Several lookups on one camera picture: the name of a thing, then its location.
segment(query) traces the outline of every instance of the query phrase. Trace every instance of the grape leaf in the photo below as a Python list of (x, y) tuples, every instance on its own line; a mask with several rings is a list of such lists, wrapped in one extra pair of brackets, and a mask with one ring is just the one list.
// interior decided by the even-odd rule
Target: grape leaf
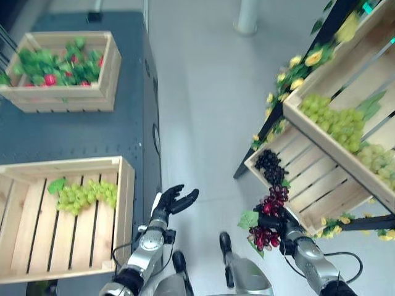
[(63, 189), (64, 184), (67, 182), (65, 178), (60, 178), (55, 181), (52, 181), (48, 186), (48, 192), (50, 194), (54, 194)]
[(324, 12), (327, 11), (329, 8), (332, 7), (332, 5), (333, 5), (333, 0), (330, 0), (330, 1), (328, 2), (328, 4), (324, 7), (323, 11), (324, 11)]
[(251, 245), (251, 247), (254, 248), (254, 250), (257, 251), (257, 253), (258, 253), (262, 258), (265, 256), (264, 251), (259, 251), (258, 248), (257, 248), (257, 246), (254, 245), (253, 242), (250, 242), (250, 241), (248, 241), (248, 242), (249, 242), (249, 244)]
[(310, 35), (313, 35), (315, 32), (317, 32), (319, 29), (321, 29), (322, 25), (323, 25), (323, 18), (319, 18), (319, 19), (315, 22), (315, 24), (314, 24), (314, 26), (313, 26), (313, 29), (311, 30)]
[(258, 212), (244, 211), (237, 226), (245, 230), (258, 226), (258, 216)]

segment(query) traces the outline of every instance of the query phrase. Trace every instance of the artificial flower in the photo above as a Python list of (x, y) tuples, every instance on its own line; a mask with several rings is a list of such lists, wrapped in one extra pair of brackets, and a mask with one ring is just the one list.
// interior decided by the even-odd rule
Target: artificial flower
[(350, 218), (347, 218), (347, 217), (340, 217), (340, 221), (343, 224), (350, 224), (350, 222), (351, 222)]
[(286, 92), (286, 93), (282, 94), (281, 96), (279, 96), (279, 97), (278, 97), (278, 100), (279, 100), (280, 102), (283, 102), (288, 96), (289, 96), (289, 93)]
[(272, 108), (266, 109), (266, 118), (269, 117), (269, 115), (271, 114), (271, 112), (272, 112)]
[(285, 73), (281, 73), (277, 76), (277, 82), (282, 82), (285, 79)]
[(273, 102), (274, 95), (270, 92), (269, 95), (267, 96), (266, 102), (271, 103)]
[(335, 228), (333, 229), (333, 233), (335, 234), (339, 234), (341, 233), (341, 227), (339, 225), (336, 225)]
[(391, 229), (391, 230), (387, 231), (387, 236), (390, 236), (393, 239), (395, 239), (395, 229)]
[(316, 65), (322, 58), (322, 52), (323, 49), (320, 51), (313, 52), (311, 55), (309, 55), (306, 60), (304, 61), (304, 64), (308, 67)]
[(292, 68), (293, 66), (299, 65), (301, 61), (302, 61), (302, 56), (297, 55), (289, 61), (289, 67)]
[(292, 81), (291, 84), (291, 90), (293, 91), (294, 89), (297, 89), (298, 87), (302, 86), (302, 84), (304, 83), (304, 79), (303, 78), (298, 78), (294, 81)]

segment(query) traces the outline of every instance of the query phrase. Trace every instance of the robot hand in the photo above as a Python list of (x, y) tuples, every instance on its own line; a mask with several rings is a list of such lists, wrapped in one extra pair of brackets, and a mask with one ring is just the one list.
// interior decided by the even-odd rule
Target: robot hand
[(194, 189), (187, 196), (177, 200), (183, 188), (184, 185), (177, 185), (157, 195), (149, 225), (141, 228), (144, 234), (139, 240), (138, 248), (121, 267), (119, 273), (115, 272), (113, 281), (103, 287), (100, 296), (139, 295), (163, 254), (163, 245), (174, 242), (175, 231), (167, 230), (170, 214), (180, 213), (198, 198), (199, 190)]

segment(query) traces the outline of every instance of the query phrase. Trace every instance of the wooden slat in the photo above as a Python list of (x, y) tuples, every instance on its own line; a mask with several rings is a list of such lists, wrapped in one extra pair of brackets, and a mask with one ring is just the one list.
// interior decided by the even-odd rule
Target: wooden slat
[(299, 177), (291, 182), (289, 196), (292, 198), (314, 183), (319, 178), (326, 178), (326, 174), (336, 166), (335, 162), (329, 157), (322, 157), (314, 165), (303, 172)]
[[(117, 173), (102, 174), (101, 181), (116, 184)], [(105, 202), (100, 201), (98, 204), (98, 215), (96, 218), (96, 231), (94, 233), (93, 268), (100, 268), (104, 262), (111, 260), (113, 225), (114, 209), (110, 208)]]
[(0, 222), (10, 193), (12, 179), (0, 175)]
[(12, 273), (25, 274), (27, 272), (44, 185), (45, 179), (41, 179), (36, 184), (30, 185), (27, 191), (12, 257)]
[(371, 198), (370, 193), (350, 178), (318, 202), (313, 203), (302, 212), (302, 216), (311, 220), (313, 228), (318, 231), (322, 227), (322, 217), (339, 218), (345, 208), (351, 211), (369, 198)]
[(312, 144), (311, 149), (304, 152), (298, 158), (293, 160), (285, 169), (289, 172), (286, 176), (288, 181), (294, 179), (298, 174), (302, 173), (308, 167), (317, 162), (320, 158), (322, 158), (325, 154), (322, 152), (320, 148), (316, 145)]
[[(81, 176), (67, 177), (67, 180), (70, 185), (73, 183), (80, 184)], [(71, 213), (65, 211), (59, 212), (50, 268), (52, 273), (67, 271), (69, 269), (74, 221), (75, 217)]]
[(381, 128), (372, 134), (367, 141), (371, 144), (380, 144), (384, 149), (395, 147), (395, 117), (388, 120)]
[(0, 230), (0, 276), (11, 275), (12, 256), (27, 190), (28, 185), (18, 181), (14, 181), (11, 188)]
[(52, 235), (56, 219), (57, 195), (48, 192), (48, 186), (57, 178), (48, 178), (39, 214), (35, 243), (31, 253), (29, 274), (42, 274), (47, 271), (51, 254)]
[[(90, 179), (94, 182), (99, 181), (99, 174), (84, 175), (83, 185), (87, 185)], [(94, 203), (78, 215), (72, 257), (72, 269), (75, 271), (89, 268), (95, 211)]]
[(315, 200), (334, 189), (338, 184), (347, 179), (349, 176), (342, 168), (335, 168), (324, 178), (318, 180), (310, 188), (291, 199), (289, 202), (295, 210), (302, 211)]
[[(133, 204), (135, 201), (135, 170), (127, 163), (123, 162), (127, 167), (128, 172), (128, 186), (126, 193), (126, 207), (125, 207), (125, 230), (123, 243), (127, 244), (132, 240), (132, 232), (131, 232), (131, 224), (133, 219)], [(131, 255), (131, 246), (125, 247), (123, 249), (123, 258), (120, 259), (120, 262), (125, 263), (129, 256)]]

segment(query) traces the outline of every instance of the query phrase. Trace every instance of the green leaf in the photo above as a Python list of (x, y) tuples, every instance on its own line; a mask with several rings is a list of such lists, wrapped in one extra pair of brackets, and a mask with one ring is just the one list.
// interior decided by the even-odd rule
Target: green leaf
[(237, 226), (245, 230), (258, 226), (258, 216), (258, 212), (244, 211)]
[(329, 8), (332, 7), (332, 5), (333, 5), (333, 0), (330, 0), (330, 1), (328, 2), (328, 4), (324, 7), (323, 11), (324, 11), (324, 12), (327, 11)]
[(387, 231), (384, 229), (380, 229), (377, 231), (377, 236), (386, 236), (387, 235)]
[(42, 85), (45, 82), (44, 77), (40, 76), (40, 75), (34, 75), (30, 78), (31, 82), (34, 85)]
[(25, 70), (23, 69), (21, 64), (16, 64), (14, 66), (14, 73), (15, 75), (22, 75), (25, 73)]
[(283, 182), (281, 182), (281, 186), (291, 188), (291, 183), (287, 179), (284, 179)]
[(84, 37), (76, 37), (74, 38), (74, 42), (76, 47), (78, 47), (79, 49), (83, 49), (85, 46), (85, 38)]
[(63, 189), (64, 184), (67, 182), (65, 178), (57, 179), (52, 181), (48, 186), (48, 192), (50, 194), (54, 194)]
[(0, 85), (11, 85), (11, 80), (7, 74), (5, 73), (0, 74)]
[(263, 258), (264, 256), (265, 256), (265, 253), (263, 252), (263, 251), (258, 251), (258, 248), (257, 248), (257, 246), (256, 245), (254, 245), (254, 243), (253, 242), (250, 242), (250, 241), (248, 241), (249, 242), (249, 244), (251, 245), (251, 247), (252, 248), (254, 248), (254, 250), (255, 251), (257, 251), (257, 253)]
[(322, 28), (322, 25), (323, 25), (323, 18), (319, 18), (319, 19), (315, 22), (315, 24), (314, 24), (314, 26), (313, 26), (313, 29), (311, 30), (310, 35), (313, 35), (315, 32), (317, 32), (319, 29), (321, 29), (321, 28)]

